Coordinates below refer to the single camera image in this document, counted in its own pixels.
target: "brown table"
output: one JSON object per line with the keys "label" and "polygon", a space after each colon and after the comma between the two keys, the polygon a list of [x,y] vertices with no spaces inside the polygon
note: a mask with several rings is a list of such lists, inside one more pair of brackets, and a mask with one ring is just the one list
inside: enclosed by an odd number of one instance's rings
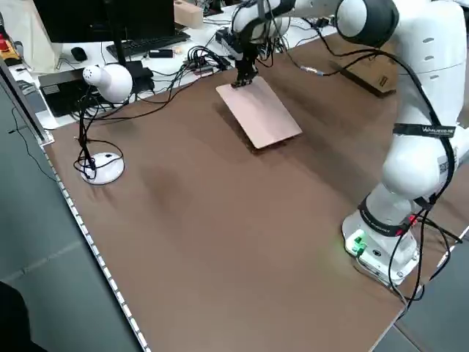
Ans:
{"label": "brown table", "polygon": [[[329,69],[319,41],[292,55]],[[215,91],[233,70],[158,113],[93,127],[90,138],[125,153],[115,183],[91,187],[74,170],[77,125],[47,147],[153,351],[367,351],[402,308],[354,269],[340,231],[379,182],[396,98],[305,74],[279,55],[261,75],[304,131],[262,153]],[[135,103],[117,116],[153,108]],[[469,222],[467,176],[432,216],[455,232]],[[428,233],[426,276],[443,253]]]}

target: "wooden board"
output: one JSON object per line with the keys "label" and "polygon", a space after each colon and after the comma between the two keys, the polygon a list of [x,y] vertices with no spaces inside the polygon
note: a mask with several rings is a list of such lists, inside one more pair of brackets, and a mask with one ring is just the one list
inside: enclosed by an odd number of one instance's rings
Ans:
{"label": "wooden board", "polygon": [[217,87],[217,92],[257,149],[301,133],[300,126],[262,77],[236,89],[224,84]]}
{"label": "wooden board", "polygon": [[[329,70],[320,41],[292,56]],[[380,179],[396,98],[308,75],[282,55],[260,74],[303,130],[263,153],[246,147],[215,90],[235,80],[233,70],[158,113],[92,127],[89,138],[124,151],[115,183],[91,187],[74,170],[77,125],[54,131],[47,147],[152,351],[363,352],[402,307],[354,269],[340,231]],[[154,108],[142,101],[119,116]],[[455,232],[469,222],[468,171],[432,215]],[[429,231],[424,276],[441,253]]]}

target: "black box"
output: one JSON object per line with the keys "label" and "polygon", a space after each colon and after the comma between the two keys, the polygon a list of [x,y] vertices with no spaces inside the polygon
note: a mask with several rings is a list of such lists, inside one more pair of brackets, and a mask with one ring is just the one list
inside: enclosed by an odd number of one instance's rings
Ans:
{"label": "black box", "polygon": [[55,117],[77,111],[78,102],[86,95],[89,87],[83,80],[83,68],[40,76],[39,83],[45,101]]}

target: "robotic arm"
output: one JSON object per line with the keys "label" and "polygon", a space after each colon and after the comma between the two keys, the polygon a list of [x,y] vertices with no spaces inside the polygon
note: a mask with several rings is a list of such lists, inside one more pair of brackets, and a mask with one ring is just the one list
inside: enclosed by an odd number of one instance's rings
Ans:
{"label": "robotic arm", "polygon": [[360,253],[360,261],[382,281],[398,285],[420,256],[411,230],[402,234],[406,224],[448,177],[447,150],[440,137],[449,138],[455,169],[468,159],[469,130],[457,124],[465,90],[465,19],[461,7],[451,1],[248,0],[235,10],[232,30],[221,41],[236,58],[238,76],[232,86],[252,82],[258,46],[283,35],[291,17],[333,14],[339,34],[351,43],[375,48],[388,41],[394,44],[442,125],[432,123],[427,102],[408,72],[401,70],[397,121],[382,182],[342,225],[346,250],[354,256]]}

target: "desk lamp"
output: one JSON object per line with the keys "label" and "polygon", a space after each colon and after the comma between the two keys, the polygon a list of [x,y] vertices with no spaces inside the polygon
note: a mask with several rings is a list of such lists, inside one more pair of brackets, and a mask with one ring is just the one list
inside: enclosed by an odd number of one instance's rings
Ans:
{"label": "desk lamp", "polygon": [[[126,100],[132,91],[132,76],[129,71],[119,65],[106,65],[104,68],[89,66],[83,70],[83,78],[90,86],[97,87],[97,91],[110,103],[121,103]],[[82,178],[92,185],[105,185],[119,178],[124,172],[124,160],[116,153],[98,153],[91,156],[86,146],[86,132],[84,125],[84,112],[91,90],[88,89],[86,97],[82,101],[80,113],[80,136],[78,142],[84,154],[84,164],[80,164]]]}

